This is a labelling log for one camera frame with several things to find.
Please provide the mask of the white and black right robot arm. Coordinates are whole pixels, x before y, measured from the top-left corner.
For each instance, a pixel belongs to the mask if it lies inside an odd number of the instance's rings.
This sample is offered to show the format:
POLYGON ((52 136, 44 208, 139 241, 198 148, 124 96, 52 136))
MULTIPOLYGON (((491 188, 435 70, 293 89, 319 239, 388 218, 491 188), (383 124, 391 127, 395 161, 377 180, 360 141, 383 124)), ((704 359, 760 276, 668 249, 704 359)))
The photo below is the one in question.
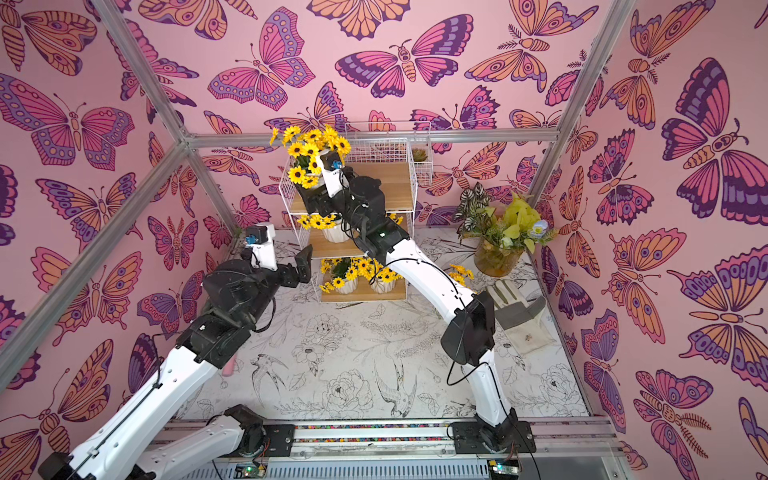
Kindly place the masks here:
POLYGON ((475 418, 482 441, 492 452, 535 452, 530 425, 503 393, 495 358, 495 306, 489 293, 476 293, 449 276, 420 249, 386 211, 381 181, 358 176, 350 167, 324 170, 323 184, 301 187, 309 214, 337 214, 342 232, 365 256, 402 276, 446 322, 444 352, 462 374, 447 382, 466 381, 475 399, 475 418))

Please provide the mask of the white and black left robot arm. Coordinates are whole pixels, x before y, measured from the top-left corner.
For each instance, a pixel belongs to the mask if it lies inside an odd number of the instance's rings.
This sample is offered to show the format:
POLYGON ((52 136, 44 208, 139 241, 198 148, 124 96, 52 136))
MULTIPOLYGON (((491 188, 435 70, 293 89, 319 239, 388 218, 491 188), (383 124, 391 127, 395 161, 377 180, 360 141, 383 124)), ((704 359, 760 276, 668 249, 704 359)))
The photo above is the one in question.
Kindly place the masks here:
POLYGON ((126 404, 72 452, 55 451, 39 466, 43 479, 165 479, 183 476, 233 452, 258 454, 264 420, 244 405, 228 408, 201 429, 170 445, 152 440, 182 404, 214 377, 255 333, 257 322, 282 287, 295 288, 312 276, 313 248, 292 264, 276 261, 271 242, 249 237, 240 258, 218 265, 202 286, 203 313, 179 336, 164 362, 126 404))

